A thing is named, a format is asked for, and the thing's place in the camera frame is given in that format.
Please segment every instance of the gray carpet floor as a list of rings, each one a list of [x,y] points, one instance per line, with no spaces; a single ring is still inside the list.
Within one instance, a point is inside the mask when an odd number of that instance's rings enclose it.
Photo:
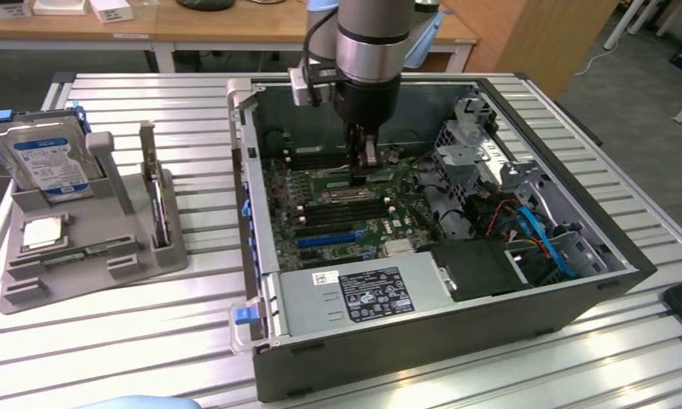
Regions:
[[[608,24],[586,60],[604,50]],[[677,47],[648,32],[621,38],[617,51],[572,80],[560,101],[604,140],[604,150],[682,227],[682,71],[669,59]],[[285,71],[270,53],[234,52],[202,58],[203,71]],[[54,72],[148,72],[142,52],[0,50],[0,109],[40,109]],[[0,179],[0,199],[8,179]]]

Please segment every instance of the white box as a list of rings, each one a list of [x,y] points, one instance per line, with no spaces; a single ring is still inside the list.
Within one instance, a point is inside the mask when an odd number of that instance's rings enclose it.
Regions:
[[[134,20],[132,6],[127,0],[91,0],[91,8],[104,24]]]
[[[33,13],[41,15],[84,15],[87,0],[35,0]]]
[[[0,4],[0,20],[17,19],[32,15],[33,13],[31,13],[31,8],[27,3],[20,0],[15,3]]]

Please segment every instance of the power supply label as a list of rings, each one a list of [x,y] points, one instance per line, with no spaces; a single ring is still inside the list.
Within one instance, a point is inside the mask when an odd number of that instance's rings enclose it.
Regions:
[[[339,285],[354,322],[414,311],[410,292],[397,267],[341,275]]]

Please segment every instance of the blue cable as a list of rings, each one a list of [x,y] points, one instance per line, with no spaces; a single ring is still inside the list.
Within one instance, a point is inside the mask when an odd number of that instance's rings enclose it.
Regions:
[[[577,274],[572,271],[572,268],[569,267],[569,263],[566,263],[566,261],[564,260],[564,257],[561,257],[561,255],[558,254],[558,251],[556,251],[554,246],[550,244],[549,237],[546,237],[546,232],[544,232],[544,228],[541,227],[541,224],[538,223],[538,220],[536,219],[536,216],[533,215],[532,211],[528,209],[528,207],[521,206],[521,207],[518,207],[518,212],[524,215],[524,217],[532,223],[533,230],[536,230],[538,237],[541,237],[541,242],[546,246],[546,249],[549,249],[550,257],[554,259],[558,269],[572,279],[576,279]]]

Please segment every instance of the white label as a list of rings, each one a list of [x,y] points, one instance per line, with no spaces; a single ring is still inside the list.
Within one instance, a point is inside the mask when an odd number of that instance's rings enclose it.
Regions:
[[[44,192],[72,193],[88,187],[88,178],[79,162],[68,158],[71,145],[66,138],[19,142],[12,146]]]
[[[135,38],[148,40],[150,34],[114,34],[114,38]]]
[[[338,271],[325,271],[322,273],[314,273],[314,285],[331,284],[339,282]]]

